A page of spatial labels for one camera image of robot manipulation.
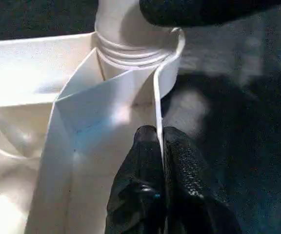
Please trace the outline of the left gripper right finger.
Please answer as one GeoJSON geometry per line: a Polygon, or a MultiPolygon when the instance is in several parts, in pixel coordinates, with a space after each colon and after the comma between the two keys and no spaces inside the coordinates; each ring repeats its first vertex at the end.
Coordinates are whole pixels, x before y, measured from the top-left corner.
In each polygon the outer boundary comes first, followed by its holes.
{"type": "Polygon", "coordinates": [[[175,127],[163,130],[169,234],[240,234],[223,187],[194,141],[175,127]]]}

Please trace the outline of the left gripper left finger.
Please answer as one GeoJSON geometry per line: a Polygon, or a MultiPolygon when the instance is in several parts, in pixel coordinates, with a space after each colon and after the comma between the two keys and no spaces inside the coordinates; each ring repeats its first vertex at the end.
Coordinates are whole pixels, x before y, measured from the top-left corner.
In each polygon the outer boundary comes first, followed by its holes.
{"type": "Polygon", "coordinates": [[[115,175],[107,204],[107,234],[161,234],[166,216],[165,180],[156,128],[137,129],[115,175]]]}

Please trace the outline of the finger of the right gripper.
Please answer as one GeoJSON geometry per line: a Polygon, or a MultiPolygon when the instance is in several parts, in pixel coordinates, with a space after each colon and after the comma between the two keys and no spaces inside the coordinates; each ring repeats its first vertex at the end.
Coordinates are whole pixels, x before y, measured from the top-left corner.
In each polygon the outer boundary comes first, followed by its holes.
{"type": "Polygon", "coordinates": [[[152,25],[221,25],[281,5],[281,0],[141,0],[140,11],[152,25]]]}

